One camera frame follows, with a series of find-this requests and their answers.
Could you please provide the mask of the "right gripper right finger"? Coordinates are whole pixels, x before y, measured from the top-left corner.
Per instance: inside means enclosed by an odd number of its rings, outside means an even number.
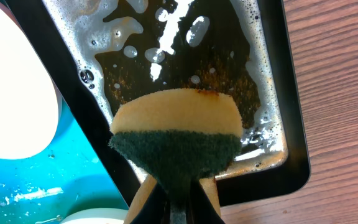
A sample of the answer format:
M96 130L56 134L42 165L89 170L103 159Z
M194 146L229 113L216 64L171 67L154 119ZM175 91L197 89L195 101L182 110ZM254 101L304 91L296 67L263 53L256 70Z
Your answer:
M218 190L214 179L191 183L186 221L191 224L224 224L221 218Z

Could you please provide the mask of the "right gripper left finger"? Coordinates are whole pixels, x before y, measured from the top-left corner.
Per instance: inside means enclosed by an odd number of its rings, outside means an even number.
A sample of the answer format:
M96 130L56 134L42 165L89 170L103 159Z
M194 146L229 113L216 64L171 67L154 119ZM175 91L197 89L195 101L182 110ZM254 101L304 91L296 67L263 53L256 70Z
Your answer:
M170 202L159 185L143 183L130 205L130 224L169 224Z

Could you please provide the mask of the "green and yellow sponge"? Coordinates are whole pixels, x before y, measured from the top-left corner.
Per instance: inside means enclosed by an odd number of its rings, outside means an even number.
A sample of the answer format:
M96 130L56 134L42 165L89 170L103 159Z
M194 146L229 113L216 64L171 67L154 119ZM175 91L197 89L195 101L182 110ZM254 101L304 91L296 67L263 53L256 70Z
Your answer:
M191 183L214 179L241 152L242 118L231 96L178 88L141 96L113 118L109 146L145 170L170 202L170 222L187 223Z

